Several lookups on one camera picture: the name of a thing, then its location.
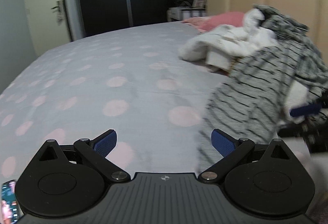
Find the gray wall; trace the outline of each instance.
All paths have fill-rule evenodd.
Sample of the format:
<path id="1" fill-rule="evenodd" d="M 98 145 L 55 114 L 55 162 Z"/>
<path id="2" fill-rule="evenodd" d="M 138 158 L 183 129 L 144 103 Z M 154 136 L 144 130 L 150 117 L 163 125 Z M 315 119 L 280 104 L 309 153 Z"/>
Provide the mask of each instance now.
<path id="1" fill-rule="evenodd" d="M 35 59 L 24 0 L 0 0 L 0 93 Z"/>

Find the item on nightstand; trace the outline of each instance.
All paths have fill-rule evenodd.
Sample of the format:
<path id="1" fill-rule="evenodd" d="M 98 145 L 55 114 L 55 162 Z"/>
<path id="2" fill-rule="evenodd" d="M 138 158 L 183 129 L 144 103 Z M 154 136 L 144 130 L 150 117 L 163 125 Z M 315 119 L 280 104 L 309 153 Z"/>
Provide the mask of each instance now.
<path id="1" fill-rule="evenodd" d="M 191 17 L 205 17 L 206 10 L 204 8 L 190 8 L 190 7 L 171 7 L 172 20 L 185 20 Z"/>
<path id="2" fill-rule="evenodd" d="M 193 8 L 205 8 L 206 0 L 194 0 L 192 7 Z"/>
<path id="3" fill-rule="evenodd" d="M 174 2 L 176 7 L 192 7 L 194 0 L 177 0 Z"/>

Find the white door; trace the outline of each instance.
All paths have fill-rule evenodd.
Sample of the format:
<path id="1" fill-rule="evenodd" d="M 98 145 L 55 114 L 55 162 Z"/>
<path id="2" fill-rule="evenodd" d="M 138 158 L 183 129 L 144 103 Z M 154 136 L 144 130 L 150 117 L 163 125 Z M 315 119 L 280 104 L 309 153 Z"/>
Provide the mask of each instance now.
<path id="1" fill-rule="evenodd" d="M 25 0 L 25 7 L 33 45 L 38 56 L 71 41 L 63 0 Z"/>

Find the phone screen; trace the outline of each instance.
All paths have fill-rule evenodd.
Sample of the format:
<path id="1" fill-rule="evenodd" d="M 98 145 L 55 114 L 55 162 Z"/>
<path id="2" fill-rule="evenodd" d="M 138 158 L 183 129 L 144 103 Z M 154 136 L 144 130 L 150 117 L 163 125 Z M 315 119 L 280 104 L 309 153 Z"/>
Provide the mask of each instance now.
<path id="1" fill-rule="evenodd" d="M 20 217 L 20 208 L 15 196 L 16 181 L 11 180 L 2 184 L 1 214 L 3 224 L 13 224 Z"/>

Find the round pad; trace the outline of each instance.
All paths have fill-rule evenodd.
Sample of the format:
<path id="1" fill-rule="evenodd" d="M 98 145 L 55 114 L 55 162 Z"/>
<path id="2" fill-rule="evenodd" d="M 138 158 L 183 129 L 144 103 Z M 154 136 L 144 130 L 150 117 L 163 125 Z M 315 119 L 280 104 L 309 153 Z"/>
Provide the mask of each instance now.
<path id="1" fill-rule="evenodd" d="M 231 170 L 224 181 L 230 199 L 259 215 L 301 214 L 314 195 L 313 181 L 306 170 L 286 165 L 290 160 L 276 160 L 247 163 Z"/>
<path id="2" fill-rule="evenodd" d="M 15 187 L 17 201 L 27 213 L 40 217 L 67 217 L 91 208 L 104 193 L 101 175 L 87 166 L 38 162 L 30 177 L 27 167 Z"/>
<path id="3" fill-rule="evenodd" d="M 253 183 L 266 192 L 282 192 L 292 184 L 287 175 L 277 171 L 262 171 L 254 176 Z"/>
<path id="4" fill-rule="evenodd" d="M 53 173 L 39 181 L 39 189 L 47 194 L 60 195 L 71 191 L 76 186 L 76 179 L 66 173 Z"/>

